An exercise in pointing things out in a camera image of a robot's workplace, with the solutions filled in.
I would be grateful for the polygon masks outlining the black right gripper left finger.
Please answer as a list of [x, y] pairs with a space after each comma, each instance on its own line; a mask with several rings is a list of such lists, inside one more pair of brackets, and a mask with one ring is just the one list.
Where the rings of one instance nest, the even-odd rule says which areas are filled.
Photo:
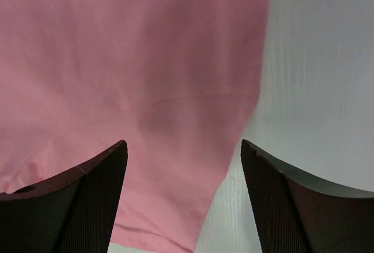
[[126, 165], [121, 140], [51, 178], [1, 193], [1, 252], [107, 252]]

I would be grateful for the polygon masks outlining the pink t shirt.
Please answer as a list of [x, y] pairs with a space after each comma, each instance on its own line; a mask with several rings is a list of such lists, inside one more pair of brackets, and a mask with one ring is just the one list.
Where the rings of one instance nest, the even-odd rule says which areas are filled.
[[1, 191], [125, 140], [112, 241], [192, 252], [259, 97], [269, 0], [1, 0]]

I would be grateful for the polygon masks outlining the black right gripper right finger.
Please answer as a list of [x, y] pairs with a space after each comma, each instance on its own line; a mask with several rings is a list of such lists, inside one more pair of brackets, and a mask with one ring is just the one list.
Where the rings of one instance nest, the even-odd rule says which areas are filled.
[[240, 155], [262, 252], [373, 252], [373, 192], [319, 178], [248, 140]]

